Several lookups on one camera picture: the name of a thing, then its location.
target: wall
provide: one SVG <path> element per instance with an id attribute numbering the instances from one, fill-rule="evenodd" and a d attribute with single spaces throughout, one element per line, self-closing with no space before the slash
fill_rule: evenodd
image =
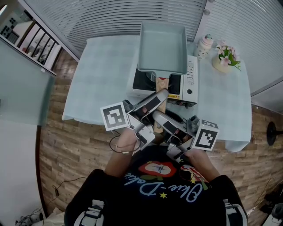
<path id="1" fill-rule="evenodd" d="M 252 103 L 270 109 L 275 112 L 283 113 L 283 82 L 280 82 L 267 90 L 260 92 L 252 97 Z"/>
<path id="2" fill-rule="evenodd" d="M 41 208 L 35 171 L 36 125 L 0 120 L 0 221 L 15 225 Z"/>

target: electrical cord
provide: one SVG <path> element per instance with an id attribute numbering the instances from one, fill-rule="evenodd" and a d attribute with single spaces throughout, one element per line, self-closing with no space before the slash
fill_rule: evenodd
<path id="1" fill-rule="evenodd" d="M 113 137 L 111 140 L 110 140 L 110 142 L 109 142 L 109 147 L 111 148 L 111 150 L 112 151 L 114 151 L 114 152 L 116 152 L 116 153 L 119 153 L 119 154 L 130 154 L 130 153 L 133 153 L 133 152 L 135 152 L 135 151 L 137 151 L 140 147 L 141 147 L 141 141 L 139 140 L 139 138 L 138 138 L 138 141 L 139 141 L 139 146 L 136 148 L 136 149 L 134 149 L 134 150 L 132 150 L 132 151 L 116 151 L 114 148 L 112 148 L 111 147 L 111 142 L 115 139 L 115 138 L 117 138 L 117 137 L 120 137 L 120 133 L 119 132 L 117 132 L 116 130 L 111 130 L 111 132 L 114 134 L 114 135 L 116 135 L 115 137 Z"/>
<path id="2" fill-rule="evenodd" d="M 59 196 L 59 191 L 58 191 L 58 189 L 62 186 L 63 183 L 68 183 L 68 182 L 72 182 L 72 181 L 77 181 L 77 180 L 82 179 L 82 178 L 83 178 L 83 179 L 87 179 L 86 177 L 79 177 L 79 178 L 74 179 L 74 180 L 62 181 L 62 182 L 59 184 L 59 186 L 58 186 L 57 188 L 56 188 L 54 185 L 52 185 L 52 188 L 53 188 L 54 191 L 55 191 L 55 196 L 56 196 L 56 197 L 55 197 L 54 199 L 52 199 L 52 200 L 46 205 L 46 207 L 47 207 L 51 202 L 55 201 L 55 200 L 58 198 L 58 196 Z M 43 207 L 41 207 L 40 209 L 37 208 L 37 209 L 33 210 L 30 215 L 27 215 L 27 216 L 25 216 L 25 217 L 21 216 L 20 221 L 16 221 L 16 224 L 17 224 L 17 223 L 19 223 L 20 225 L 23 224 L 23 222 L 24 222 L 26 219 L 30 218 L 31 216 L 39 216 L 39 215 L 36 214 L 36 213 L 38 213 L 39 211 L 41 211 L 42 208 L 43 208 Z"/>
<path id="3" fill-rule="evenodd" d="M 262 201 L 260 201 L 260 202 L 256 205 L 257 201 L 258 201 L 258 200 L 261 198 L 261 196 L 263 195 L 263 193 L 264 193 L 264 191 L 265 191 L 265 189 L 266 189 L 266 187 L 267 187 L 269 181 L 271 181 L 272 179 L 273 179 L 274 183 L 276 184 L 276 181 L 275 181 L 275 179 L 274 179 L 273 177 L 271 177 L 271 178 L 268 180 L 268 182 L 266 183 L 266 185 L 265 185 L 265 187 L 264 187 L 264 189 L 263 189 L 261 195 L 260 195 L 260 196 L 258 197 L 258 199 L 255 201 L 255 203 L 254 203 L 254 205 L 253 205 L 253 208 L 247 212 L 247 215 L 248 215 L 248 216 L 251 214 L 251 212 L 253 212 L 253 211 L 255 210 L 255 208 L 257 208 L 257 207 L 264 201 L 264 200 L 262 200 Z M 283 180 L 281 180 L 278 184 L 276 184 L 270 192 L 272 192 L 279 184 L 281 184 L 282 181 L 283 181 Z"/>
<path id="4" fill-rule="evenodd" d="M 271 178 L 268 180 L 268 182 L 266 183 L 266 185 L 265 185 L 265 187 L 264 187 L 264 189 L 263 189 L 261 195 L 260 195 L 260 196 L 258 197 L 258 199 L 255 201 L 255 203 L 254 203 L 254 205 L 253 205 L 253 208 L 257 208 L 257 207 L 259 206 L 259 204 L 261 204 L 261 203 L 263 202 L 263 200 L 262 200 L 262 201 L 261 201 L 260 203 L 258 203 L 257 206 L 256 206 L 257 201 L 258 201 L 258 200 L 261 198 L 261 196 L 263 195 L 263 193 L 264 193 L 264 191 L 265 191 L 265 189 L 266 189 L 266 187 L 267 187 L 269 181 L 271 181 L 271 179 L 273 179 L 274 183 L 276 184 L 275 179 L 274 179 L 273 177 L 271 177 Z"/>

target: green leaf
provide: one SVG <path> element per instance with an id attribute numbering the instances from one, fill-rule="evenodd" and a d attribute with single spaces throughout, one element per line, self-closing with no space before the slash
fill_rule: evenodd
<path id="1" fill-rule="evenodd" d="M 200 180 L 202 182 L 203 189 L 206 191 L 208 189 L 207 185 L 205 184 L 202 178 Z"/>
<path id="2" fill-rule="evenodd" d="M 153 180 L 153 179 L 157 178 L 157 176 L 153 176 L 153 175 L 141 175 L 140 178 L 141 178 L 141 179 L 144 179 L 144 180 Z"/>
<path id="3" fill-rule="evenodd" d="M 238 61 L 235 61 L 233 58 L 232 54 L 229 54 L 228 56 L 229 60 L 231 61 L 231 63 L 229 64 L 230 66 L 236 66 L 238 64 Z"/>
<path id="4" fill-rule="evenodd" d="M 238 66 L 238 67 L 237 67 L 237 66 L 234 66 L 234 67 L 237 68 L 239 71 L 241 71 L 241 70 L 240 70 L 240 66 Z"/>
<path id="5" fill-rule="evenodd" d="M 159 181 L 162 181 L 162 180 L 163 180 L 163 178 L 162 178 L 161 176 L 157 176 L 157 179 L 158 179 Z"/>
<path id="6" fill-rule="evenodd" d="M 228 56 L 229 52 L 230 52 L 230 50 L 228 50 L 228 49 L 224 50 L 224 57 Z"/>

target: pink flower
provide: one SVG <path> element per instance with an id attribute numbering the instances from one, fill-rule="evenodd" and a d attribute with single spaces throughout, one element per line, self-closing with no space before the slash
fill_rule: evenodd
<path id="1" fill-rule="evenodd" d="M 226 50 L 226 46 L 220 46 L 220 45 L 217 45 L 216 46 L 216 49 L 218 50 L 218 54 L 222 54 L 224 55 L 224 50 Z"/>
<path id="2" fill-rule="evenodd" d="M 220 57 L 221 61 L 220 64 L 222 64 L 223 66 L 228 66 L 228 64 L 231 63 L 231 61 L 229 60 L 228 56 L 224 57 Z"/>
<path id="3" fill-rule="evenodd" d="M 237 55 L 236 50 L 232 53 L 234 60 L 238 61 L 239 60 L 239 55 Z"/>
<path id="4" fill-rule="evenodd" d="M 217 44 L 220 45 L 220 46 L 227 45 L 227 44 L 226 44 L 226 41 L 225 41 L 223 38 L 221 38 L 221 40 L 219 40 L 219 41 L 217 42 Z"/>
<path id="5" fill-rule="evenodd" d="M 235 51 L 236 51 L 236 49 L 234 48 L 234 47 L 231 47 L 231 53 L 232 53 L 232 55 L 234 55 L 234 53 L 235 53 Z"/>

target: table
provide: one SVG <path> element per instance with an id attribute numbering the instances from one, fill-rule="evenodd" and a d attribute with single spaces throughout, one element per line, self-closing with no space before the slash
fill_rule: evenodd
<path id="1" fill-rule="evenodd" d="M 63 120 L 103 125 L 100 107 L 128 99 L 126 85 L 139 36 L 108 36 L 91 38 L 81 56 L 68 93 Z M 193 53 L 188 44 L 188 54 Z M 245 64 L 241 72 L 233 68 L 228 75 L 212 67 L 216 51 L 199 61 L 199 100 L 192 108 L 167 104 L 167 108 L 184 118 L 199 118 L 218 124 L 219 140 L 224 140 L 229 151 L 242 150 L 251 139 L 252 109 L 249 81 Z"/>

